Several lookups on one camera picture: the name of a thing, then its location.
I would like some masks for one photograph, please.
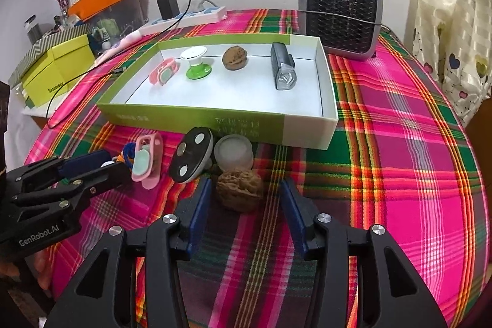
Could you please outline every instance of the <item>blue gripper pad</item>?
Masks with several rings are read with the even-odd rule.
[[[101,168],[103,163],[111,161],[107,150],[101,149],[73,159],[68,159],[58,170],[63,178],[72,179],[87,172]]]
[[[301,196],[291,178],[280,183],[279,195],[294,247],[306,261],[319,259],[326,240],[314,225],[318,208],[311,199]]]
[[[205,224],[208,217],[208,208],[210,206],[210,195],[212,193],[212,182],[207,179],[207,183],[203,188],[203,193],[200,197],[198,204],[196,205],[195,213],[191,218],[189,225],[189,239],[186,252],[191,258],[193,252],[198,249],[198,245],[202,240],[203,232],[205,231]]]
[[[294,242],[294,247],[304,259],[308,252],[308,244],[304,232],[306,227],[304,226],[301,213],[299,212],[299,208],[294,200],[294,195],[285,180],[282,180],[279,185],[279,195],[280,205],[284,211],[287,225],[289,225],[290,236]]]
[[[170,250],[177,260],[189,261],[196,251],[207,222],[212,182],[201,177],[193,196],[181,200],[174,214],[180,219],[180,225],[169,239]]]

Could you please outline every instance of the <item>curtain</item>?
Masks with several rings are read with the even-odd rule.
[[[466,126],[489,97],[492,0],[418,0],[413,54]]]

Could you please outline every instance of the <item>white plastic cap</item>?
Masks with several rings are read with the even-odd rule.
[[[253,146],[248,138],[242,135],[227,135],[220,139],[213,155],[224,172],[235,168],[250,170],[253,167]]]
[[[207,48],[205,46],[194,46],[181,54],[181,60],[188,61],[190,66],[198,66],[202,63],[202,56],[206,53]]]

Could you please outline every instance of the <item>table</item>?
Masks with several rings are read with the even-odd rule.
[[[95,80],[117,65],[129,65],[159,40],[208,34],[293,33],[289,10],[230,12],[216,24],[178,29],[143,40],[140,47],[89,74],[58,108],[55,130],[45,128],[27,163],[105,148],[117,154],[143,129],[117,127],[95,102],[113,79]],[[302,327],[315,264],[294,252],[275,196],[292,177],[299,191],[345,224],[367,229],[385,225],[456,326],[484,287],[489,227],[484,188],[469,141],[436,84],[391,33],[382,33],[377,57],[351,61],[329,56],[339,124],[327,151],[258,144],[254,169],[264,179],[266,201],[239,215],[212,202],[200,251],[179,265],[191,326]],[[182,135],[165,138],[163,171]],[[193,193],[196,182],[178,185],[163,174],[151,191],[135,184],[92,200],[82,231],[53,246],[53,293],[58,297],[102,234],[151,224]],[[143,260],[137,263],[137,315],[145,325]],[[351,276],[356,276],[355,263]],[[354,326],[356,284],[351,280],[349,326]]]

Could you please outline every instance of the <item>striped gift box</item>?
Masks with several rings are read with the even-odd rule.
[[[81,24],[68,30],[58,32],[56,34],[48,35],[47,37],[38,40],[33,47],[27,52],[24,58],[21,60],[15,71],[8,79],[10,88],[21,83],[22,76],[27,73],[31,66],[43,56],[43,54],[50,48],[69,41],[70,39],[77,38],[80,35],[89,34],[89,26],[87,24]]]

